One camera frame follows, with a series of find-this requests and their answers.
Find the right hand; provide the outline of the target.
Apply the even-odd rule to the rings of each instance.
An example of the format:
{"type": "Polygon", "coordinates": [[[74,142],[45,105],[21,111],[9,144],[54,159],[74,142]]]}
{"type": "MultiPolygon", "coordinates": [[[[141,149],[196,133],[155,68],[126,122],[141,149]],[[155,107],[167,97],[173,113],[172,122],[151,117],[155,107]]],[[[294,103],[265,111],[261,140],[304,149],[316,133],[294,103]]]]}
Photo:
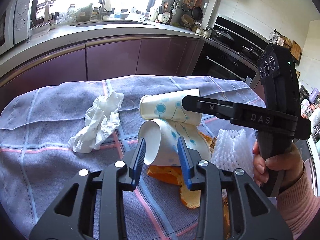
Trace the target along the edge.
{"type": "Polygon", "coordinates": [[[258,186],[267,183],[270,171],[285,171],[281,184],[282,188],[291,187],[296,183],[304,172],[304,163],[297,146],[292,143],[284,154],[263,159],[260,155],[258,142],[253,146],[253,180],[258,186]]]}

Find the pink right sleeve forearm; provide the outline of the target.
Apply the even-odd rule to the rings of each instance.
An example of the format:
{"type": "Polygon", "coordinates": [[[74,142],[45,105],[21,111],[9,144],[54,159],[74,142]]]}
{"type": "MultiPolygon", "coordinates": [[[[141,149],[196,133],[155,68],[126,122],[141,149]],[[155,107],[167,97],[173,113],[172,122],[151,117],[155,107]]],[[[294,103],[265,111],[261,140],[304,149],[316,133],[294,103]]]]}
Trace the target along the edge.
{"type": "Polygon", "coordinates": [[[319,211],[319,198],[305,172],[295,184],[277,197],[277,210],[289,226],[294,239],[302,236],[319,211]]]}

